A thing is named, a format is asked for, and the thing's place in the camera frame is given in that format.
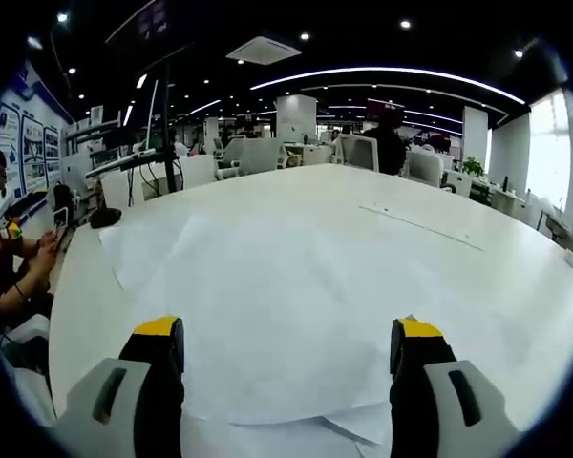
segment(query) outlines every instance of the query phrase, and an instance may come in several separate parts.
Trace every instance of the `white table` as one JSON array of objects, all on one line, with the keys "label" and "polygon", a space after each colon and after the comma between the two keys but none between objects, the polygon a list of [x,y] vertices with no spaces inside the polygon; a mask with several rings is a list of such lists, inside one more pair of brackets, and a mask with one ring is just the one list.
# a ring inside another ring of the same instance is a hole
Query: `white table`
[{"label": "white table", "polygon": [[[454,326],[437,311],[418,318],[431,317],[456,355],[472,360],[501,390],[507,414],[519,428],[539,418],[573,363],[573,270],[562,249],[469,199],[400,177],[327,164],[172,194],[124,211],[121,220],[152,218],[182,206],[225,220],[249,209],[305,215],[346,238],[407,236],[412,245],[420,239],[425,246],[431,240],[426,253],[413,247],[413,256],[440,276],[445,291],[466,299],[468,316],[492,320],[484,328],[486,322]],[[392,285],[400,279],[370,275],[386,285],[387,306],[392,306]],[[58,415],[73,385],[103,358],[116,357],[128,340],[132,303],[117,284],[97,231],[79,228],[53,304],[49,358]],[[424,304],[417,306],[424,310]]]}]

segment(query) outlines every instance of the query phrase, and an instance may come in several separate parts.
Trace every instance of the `person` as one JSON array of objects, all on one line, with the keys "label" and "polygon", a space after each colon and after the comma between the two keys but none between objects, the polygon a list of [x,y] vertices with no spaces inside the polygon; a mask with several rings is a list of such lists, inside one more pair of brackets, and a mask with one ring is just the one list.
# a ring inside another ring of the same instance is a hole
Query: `person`
[{"label": "person", "polygon": [[[0,151],[0,191],[5,189],[6,160]],[[47,231],[40,240],[3,239],[0,236],[0,331],[16,327],[36,313],[51,316],[52,297],[49,274],[55,266],[54,231]],[[24,259],[17,272],[13,257]]]},{"label": "person", "polygon": [[396,132],[402,120],[403,114],[400,111],[386,110],[378,120],[378,127],[362,134],[377,140],[381,174],[398,175],[405,163],[405,145]]}]

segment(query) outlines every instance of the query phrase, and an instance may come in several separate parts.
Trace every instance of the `white paper sheet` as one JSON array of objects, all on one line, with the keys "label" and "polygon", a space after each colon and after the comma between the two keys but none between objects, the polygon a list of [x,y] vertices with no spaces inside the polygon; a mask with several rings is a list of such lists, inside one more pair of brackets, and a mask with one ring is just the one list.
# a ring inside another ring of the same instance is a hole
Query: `white paper sheet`
[{"label": "white paper sheet", "polygon": [[378,445],[385,442],[388,445],[392,443],[391,403],[353,408],[345,412],[325,415],[325,418],[366,441]]},{"label": "white paper sheet", "polygon": [[[271,424],[385,403],[392,320],[450,302],[427,286],[434,267],[412,256],[440,236],[401,221],[350,237],[292,215],[182,220],[171,245],[147,253],[133,307],[183,318],[187,405],[202,419]],[[142,232],[121,228],[121,252]]]},{"label": "white paper sheet", "polygon": [[356,444],[319,419],[280,425],[236,426],[194,418],[180,421],[180,451],[187,458],[360,458]]}]

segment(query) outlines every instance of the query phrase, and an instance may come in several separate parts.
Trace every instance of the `office chair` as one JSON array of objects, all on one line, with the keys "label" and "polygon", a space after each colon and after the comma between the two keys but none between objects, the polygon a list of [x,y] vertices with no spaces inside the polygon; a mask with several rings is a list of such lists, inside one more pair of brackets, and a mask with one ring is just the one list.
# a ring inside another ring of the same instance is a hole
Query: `office chair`
[{"label": "office chair", "polygon": [[332,162],[379,172],[378,142],[366,136],[340,134]]}]

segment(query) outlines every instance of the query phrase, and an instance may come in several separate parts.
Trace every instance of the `ceiling light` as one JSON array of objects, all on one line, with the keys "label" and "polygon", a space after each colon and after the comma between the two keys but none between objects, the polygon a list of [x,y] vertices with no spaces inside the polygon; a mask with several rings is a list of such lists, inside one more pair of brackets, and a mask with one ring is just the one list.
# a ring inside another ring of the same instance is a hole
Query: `ceiling light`
[{"label": "ceiling light", "polygon": [[308,78],[311,76],[319,76],[321,74],[334,74],[334,73],[352,73],[352,72],[398,72],[398,73],[414,73],[414,74],[426,74],[428,76],[437,76],[440,78],[452,79],[454,81],[459,81],[461,83],[471,84],[473,86],[478,86],[479,88],[485,89],[487,91],[492,91],[493,93],[503,95],[504,97],[510,98],[520,105],[526,105],[526,102],[521,98],[517,98],[515,95],[511,95],[501,89],[494,88],[484,83],[480,83],[475,79],[463,78],[455,74],[434,72],[431,70],[421,70],[421,69],[408,69],[402,67],[350,67],[344,69],[332,69],[332,70],[322,70],[319,72],[309,72],[309,73],[299,73],[293,76],[287,76],[285,78],[274,79],[273,81],[268,81],[263,84],[258,84],[250,88],[251,91],[257,89],[266,88],[267,86],[272,86],[278,83],[284,83],[285,81],[292,81],[293,79]]},{"label": "ceiling light", "polygon": [[429,127],[431,129],[435,129],[436,131],[443,131],[443,132],[447,132],[449,134],[454,134],[454,135],[460,135],[462,136],[461,133],[459,132],[455,132],[455,131],[449,131],[448,129],[442,129],[441,127],[436,127],[436,126],[430,126],[428,124],[419,124],[417,122],[411,122],[411,121],[404,121],[404,124],[410,124],[411,126],[420,126],[420,127]]},{"label": "ceiling light", "polygon": [[133,105],[127,107],[127,113],[125,114],[125,120],[123,121],[123,125],[127,126],[127,121],[130,120],[130,115],[132,114],[132,109],[134,108]]},{"label": "ceiling light", "polygon": [[138,80],[138,84],[136,85],[136,89],[140,89],[144,85],[144,81],[146,81],[146,73],[140,77]]},{"label": "ceiling light", "polygon": [[439,114],[413,112],[413,111],[411,111],[411,110],[404,110],[403,113],[411,113],[412,115],[420,115],[420,116],[434,117],[434,118],[436,118],[436,119],[443,119],[444,121],[451,121],[451,122],[455,122],[456,124],[462,124],[462,121],[459,121],[459,120],[457,120],[457,119],[452,119],[451,117],[440,116]]},{"label": "ceiling light", "polygon": [[220,101],[220,100],[215,100],[214,102],[207,103],[207,104],[205,104],[203,107],[196,108],[194,111],[188,113],[187,116],[190,116],[190,115],[192,115],[193,113],[197,113],[197,112],[203,110],[204,108],[208,108],[208,107],[211,107],[212,105],[216,105],[217,103],[221,103],[221,101]]},{"label": "ceiling light", "polygon": [[34,48],[35,50],[42,50],[42,43],[40,43],[40,40],[34,36],[28,37],[28,46],[30,46],[30,48]]}]

